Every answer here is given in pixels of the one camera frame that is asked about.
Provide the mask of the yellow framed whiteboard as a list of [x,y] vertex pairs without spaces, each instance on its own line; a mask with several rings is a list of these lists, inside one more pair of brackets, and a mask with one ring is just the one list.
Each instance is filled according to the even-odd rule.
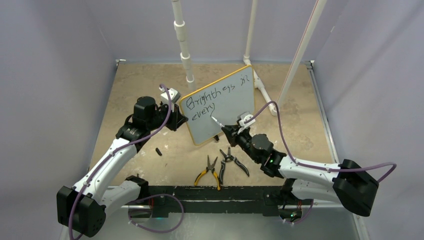
[[254,69],[247,65],[216,80],[179,101],[193,144],[199,146],[221,132],[223,125],[235,125],[238,116],[255,111]]

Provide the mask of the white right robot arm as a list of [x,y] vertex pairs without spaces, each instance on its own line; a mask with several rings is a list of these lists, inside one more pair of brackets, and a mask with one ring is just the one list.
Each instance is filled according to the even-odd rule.
[[280,196],[288,204],[298,200],[323,200],[341,204],[348,211],[368,217],[379,182],[355,161],[320,163],[292,160],[274,149],[266,134],[250,135],[250,129],[225,125],[221,130],[231,147],[239,146],[269,177],[285,179]]

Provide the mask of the white whiteboard marker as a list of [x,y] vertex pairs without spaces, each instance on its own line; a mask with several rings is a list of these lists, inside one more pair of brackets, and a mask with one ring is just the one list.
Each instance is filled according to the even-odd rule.
[[218,119],[217,118],[215,118],[214,116],[210,116],[211,118],[212,118],[212,120],[217,124],[217,125],[219,125],[221,128],[223,128],[224,127],[224,125],[221,123],[221,122],[219,122],[218,121]]

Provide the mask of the black marker cap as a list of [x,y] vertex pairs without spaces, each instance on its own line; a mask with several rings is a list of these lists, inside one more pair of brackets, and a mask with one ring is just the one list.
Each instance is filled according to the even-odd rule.
[[156,153],[157,153],[159,156],[162,156],[162,155],[163,155],[159,148],[155,148],[155,151],[156,151]]

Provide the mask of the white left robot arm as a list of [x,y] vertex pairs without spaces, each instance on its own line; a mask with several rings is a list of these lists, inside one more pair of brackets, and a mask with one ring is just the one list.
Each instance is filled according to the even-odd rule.
[[161,103],[142,96],[134,105],[124,125],[118,130],[111,146],[97,164],[72,187],[63,186],[56,194],[58,223],[81,236],[95,236],[106,219],[129,202],[138,205],[149,199],[146,180],[129,176],[110,189],[109,185],[129,160],[136,156],[147,141],[163,127],[176,131],[187,121],[177,105],[179,94],[171,90],[161,94]]

